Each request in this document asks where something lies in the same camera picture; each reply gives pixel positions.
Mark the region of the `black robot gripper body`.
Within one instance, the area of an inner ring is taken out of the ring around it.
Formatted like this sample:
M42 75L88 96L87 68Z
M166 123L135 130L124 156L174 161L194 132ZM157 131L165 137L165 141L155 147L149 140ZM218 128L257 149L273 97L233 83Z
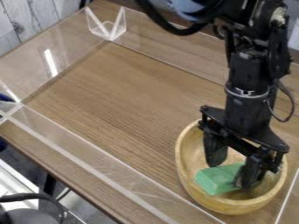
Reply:
M290 147L270 128L277 103L277 87L263 94L239 94L227 89L226 108L202 106L199 129L223 137L226 145L246 158L253 154L271 156L267 171L278 173Z

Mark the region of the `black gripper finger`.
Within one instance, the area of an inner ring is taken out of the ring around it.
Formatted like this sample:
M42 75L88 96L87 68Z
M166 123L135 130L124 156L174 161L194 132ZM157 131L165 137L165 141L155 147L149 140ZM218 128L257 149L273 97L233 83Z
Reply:
M209 166L215 167L221 165L229 157L229 146L223 137L206 132L203 135L203 147Z
M249 190L257 186L267 173L267 162L271 160L269 154L253 154L246 159L246 163L241 166L238 174L234 178L234 186Z

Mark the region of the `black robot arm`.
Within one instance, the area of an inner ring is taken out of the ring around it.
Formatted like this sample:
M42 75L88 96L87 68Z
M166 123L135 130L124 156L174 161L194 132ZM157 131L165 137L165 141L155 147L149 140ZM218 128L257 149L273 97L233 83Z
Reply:
M290 151L270 128L277 117L277 93L290 93L281 81L291 73L293 62L287 46L287 4L285 0L169 0L178 15L191 21L191 26L181 29L167 21L150 0L135 1L171 34L193 35L213 25L217 36L226 41L226 108L202 106L199 128L209 166L226 161L229 149L247 157L234 185L249 189L269 172L279 171Z

